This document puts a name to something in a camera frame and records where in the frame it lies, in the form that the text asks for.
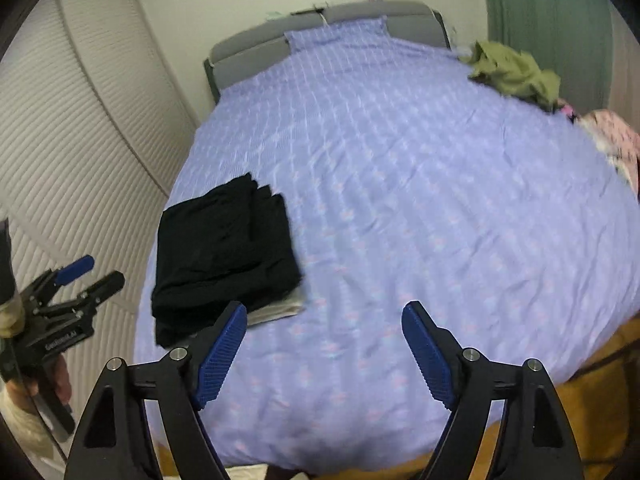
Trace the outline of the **person's left hand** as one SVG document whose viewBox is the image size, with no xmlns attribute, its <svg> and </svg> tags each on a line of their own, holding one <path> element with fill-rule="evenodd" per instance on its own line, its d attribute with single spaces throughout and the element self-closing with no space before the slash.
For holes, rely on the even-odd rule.
<svg viewBox="0 0 640 480">
<path fill-rule="evenodd" d="M 53 388 L 53 392 L 63 405 L 70 403 L 73 388 L 64 356 L 57 356 L 54 360 L 44 363 L 42 370 L 31 370 L 27 377 L 29 393 L 32 396 L 39 392 L 37 379 L 43 378 Z"/>
</svg>

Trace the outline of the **white sleeve forearm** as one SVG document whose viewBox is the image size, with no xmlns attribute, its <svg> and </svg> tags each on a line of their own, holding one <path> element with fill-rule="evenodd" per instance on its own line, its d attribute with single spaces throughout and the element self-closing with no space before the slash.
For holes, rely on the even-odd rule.
<svg viewBox="0 0 640 480">
<path fill-rule="evenodd" d="M 11 400 L 6 385 L 1 387 L 1 414 L 36 471 L 45 479 L 62 480 L 63 468 L 55 463 L 53 443 L 40 419 L 21 410 Z"/>
</svg>

